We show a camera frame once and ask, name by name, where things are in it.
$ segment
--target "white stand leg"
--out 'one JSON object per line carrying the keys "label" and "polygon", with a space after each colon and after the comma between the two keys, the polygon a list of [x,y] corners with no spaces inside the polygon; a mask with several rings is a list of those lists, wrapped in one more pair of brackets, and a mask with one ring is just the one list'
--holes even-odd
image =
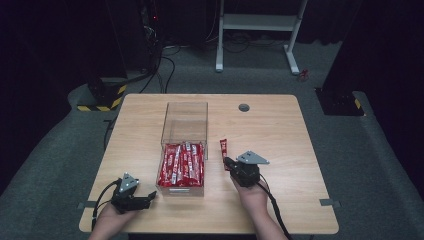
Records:
{"label": "white stand leg", "polygon": [[302,3],[300,5],[300,10],[299,10],[299,13],[297,14],[297,19],[294,24],[292,35],[290,37],[289,45],[284,45],[284,52],[286,53],[287,60],[290,65],[290,70],[293,75],[299,75],[300,73],[299,68],[297,67],[296,60],[294,59],[293,47],[294,47],[294,43],[296,42],[296,37],[299,32],[300,24],[302,23],[303,13],[305,12],[307,2],[308,0],[302,0]]}
{"label": "white stand leg", "polygon": [[221,9],[219,14],[218,47],[216,50],[216,72],[224,71],[224,0],[221,0]]}

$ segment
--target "wooden table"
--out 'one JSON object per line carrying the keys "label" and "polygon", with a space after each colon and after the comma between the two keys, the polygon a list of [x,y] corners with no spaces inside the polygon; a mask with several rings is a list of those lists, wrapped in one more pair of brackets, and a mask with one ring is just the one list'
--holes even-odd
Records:
{"label": "wooden table", "polygon": [[[334,234],[338,223],[296,97],[292,95],[129,94],[125,97],[89,201],[124,172],[139,178],[135,196],[157,190],[161,136],[168,102],[208,102],[208,160],[204,197],[163,197],[159,192],[125,232],[254,233],[238,194],[223,170],[219,140],[228,156],[252,150],[270,165],[260,171],[277,199],[291,234]],[[242,112],[240,104],[250,110]],[[103,200],[111,197],[109,190]],[[268,204],[274,217],[272,205]],[[80,229],[91,231],[92,208],[85,208]]]}

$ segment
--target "black cable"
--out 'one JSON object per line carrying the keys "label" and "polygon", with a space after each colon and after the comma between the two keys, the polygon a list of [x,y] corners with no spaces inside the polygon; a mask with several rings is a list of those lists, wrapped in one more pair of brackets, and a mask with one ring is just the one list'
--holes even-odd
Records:
{"label": "black cable", "polygon": [[127,85],[127,84],[130,84],[130,83],[134,83],[134,82],[139,82],[141,80],[148,78],[151,75],[151,72],[141,73],[141,74],[142,75],[140,75],[140,76],[136,76],[136,77],[133,77],[133,78],[125,80],[125,81],[120,81],[118,83],[109,83],[108,85],[109,86],[122,86],[122,85]]}
{"label": "black cable", "polygon": [[103,137],[103,150],[106,151],[106,146],[107,146],[107,134],[109,131],[113,130],[113,125],[115,124],[116,119],[118,118],[118,116],[116,116],[115,118],[113,118],[112,120],[104,120],[103,122],[107,122],[107,128],[106,128],[106,132],[105,135]]}
{"label": "black cable", "polygon": [[146,88],[147,88],[147,86],[149,85],[149,83],[152,81],[152,79],[155,77],[155,73],[153,73],[152,74],[152,76],[150,76],[150,78],[149,78],[149,80],[147,81],[147,83],[146,83],[146,85],[144,85],[144,87],[140,90],[140,92],[139,93],[142,93]]}
{"label": "black cable", "polygon": [[94,210],[93,210],[93,216],[92,216],[92,218],[91,218],[91,230],[93,231],[93,229],[94,229],[94,226],[96,225],[96,221],[97,221],[97,211],[99,210],[99,203],[100,203],[100,200],[102,199],[102,197],[103,197],[103,195],[105,194],[105,192],[110,188],[110,187],[112,187],[113,185],[118,185],[118,184],[120,184],[121,183],[121,181],[122,181],[122,179],[118,179],[118,180],[116,180],[116,181],[113,181],[113,182],[111,182],[109,185],[107,185],[106,186],[106,188],[105,189],[103,189],[103,191],[102,191],[102,193],[100,193],[100,196],[99,196],[99,198],[97,199],[97,201],[96,201],[96,204],[94,205]]}
{"label": "black cable", "polygon": [[227,35],[227,37],[230,38],[230,42],[233,43],[233,44],[243,44],[243,45],[245,45],[243,49],[238,50],[238,51],[233,51],[233,50],[230,50],[228,48],[223,47],[223,49],[225,51],[229,52],[229,53],[241,53],[241,52],[246,51],[250,46],[250,41],[246,37],[234,38],[234,37],[231,37],[231,36],[228,36],[228,35]]}
{"label": "black cable", "polygon": [[172,55],[175,55],[175,54],[177,54],[177,53],[179,53],[181,51],[181,45],[168,46],[168,47],[165,47],[164,49],[171,49],[171,48],[175,48],[175,47],[178,47],[177,51],[175,51],[173,53],[162,54],[162,56],[172,56]]}
{"label": "black cable", "polygon": [[164,93],[165,88],[163,87],[162,76],[160,75],[159,71],[156,72],[156,76],[159,79],[160,93]]}
{"label": "black cable", "polygon": [[[264,179],[265,184],[267,185],[267,187],[269,189],[268,183],[266,182],[265,178],[262,175],[261,175],[261,177]],[[287,231],[286,226],[283,223],[283,219],[281,218],[281,214],[280,214],[280,208],[278,207],[277,200],[274,198],[274,196],[272,196],[271,190],[266,189],[259,182],[257,182],[256,185],[258,185],[260,188],[262,188],[262,190],[264,190],[266,192],[266,194],[268,195],[269,199],[271,200],[271,204],[272,204],[272,207],[274,208],[275,216],[277,217],[277,221],[280,224],[281,229],[283,229],[284,235],[286,235],[286,237],[289,240],[293,240],[293,238],[291,237],[290,233]]]}
{"label": "black cable", "polygon": [[168,60],[168,61],[170,61],[171,63],[172,63],[172,72],[171,72],[171,74],[169,74],[169,77],[168,77],[168,79],[166,80],[166,84],[165,84],[165,91],[164,91],[164,93],[168,93],[168,85],[169,85],[169,81],[171,80],[171,77],[172,77],[172,75],[174,74],[174,72],[175,72],[175,63],[174,63],[174,61],[172,61],[172,59],[170,59],[170,58],[167,58],[167,57],[162,57],[162,58],[164,58],[164,59],[166,59],[166,60]]}
{"label": "black cable", "polygon": [[285,41],[277,41],[277,40],[271,40],[270,43],[254,43],[254,42],[250,42],[250,46],[253,46],[253,47],[273,47],[273,46],[284,44],[284,42]]}
{"label": "black cable", "polygon": [[107,201],[102,202],[102,204],[100,204],[100,205],[97,207],[97,209],[99,209],[101,206],[103,206],[104,204],[106,204],[106,203],[108,203],[108,202],[111,202],[111,201],[112,201],[112,199],[111,199],[111,200],[107,200]]}

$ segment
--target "metal stand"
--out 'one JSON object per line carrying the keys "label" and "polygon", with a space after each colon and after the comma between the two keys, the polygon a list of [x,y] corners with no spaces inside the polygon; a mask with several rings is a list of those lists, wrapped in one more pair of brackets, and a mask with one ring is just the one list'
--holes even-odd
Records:
{"label": "metal stand", "polygon": [[284,52],[287,56],[292,74],[300,73],[296,60],[293,56],[293,47],[302,23],[303,13],[305,12],[308,0],[302,0],[300,10],[297,16],[280,15],[250,15],[250,14],[224,14],[224,0],[221,0],[220,18],[219,18],[219,36],[216,53],[216,71],[224,70],[223,61],[223,34],[224,29],[239,30],[267,30],[267,31],[291,31],[290,42],[284,45]]}

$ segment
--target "hand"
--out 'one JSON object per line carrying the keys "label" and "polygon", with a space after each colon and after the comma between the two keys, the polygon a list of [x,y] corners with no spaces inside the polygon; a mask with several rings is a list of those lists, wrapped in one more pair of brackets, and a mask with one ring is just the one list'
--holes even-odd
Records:
{"label": "hand", "polygon": [[[233,178],[231,180],[233,180],[234,186],[239,193],[242,206],[250,215],[254,215],[256,212],[264,213],[268,211],[268,195],[263,189],[258,185],[249,188],[241,187]],[[264,181],[260,180],[259,184],[268,189]]]}
{"label": "hand", "polygon": [[99,217],[97,217],[96,226],[89,240],[106,240],[112,238],[138,213],[139,211],[128,211],[120,214],[111,203],[107,203],[100,212]]}
{"label": "hand", "polygon": [[[240,187],[233,179],[240,202],[249,213],[256,231],[256,238],[259,240],[287,240],[281,228],[274,222],[268,214],[267,203],[268,194],[258,185],[252,187]],[[260,180],[265,189],[269,190],[264,181]]]}

